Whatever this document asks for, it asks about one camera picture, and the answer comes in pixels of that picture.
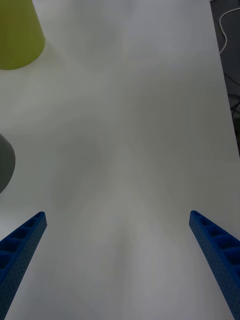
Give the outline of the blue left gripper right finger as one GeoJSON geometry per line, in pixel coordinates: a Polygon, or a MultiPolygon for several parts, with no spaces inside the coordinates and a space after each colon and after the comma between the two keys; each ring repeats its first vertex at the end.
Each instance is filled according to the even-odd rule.
{"type": "Polygon", "coordinates": [[[240,241],[192,210],[191,228],[235,320],[240,319],[240,241]]]}

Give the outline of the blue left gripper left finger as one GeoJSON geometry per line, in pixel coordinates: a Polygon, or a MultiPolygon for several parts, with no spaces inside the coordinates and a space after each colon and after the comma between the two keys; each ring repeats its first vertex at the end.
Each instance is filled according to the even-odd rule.
{"type": "Polygon", "coordinates": [[[0,319],[5,319],[26,270],[47,227],[38,212],[0,241],[0,319]]]}

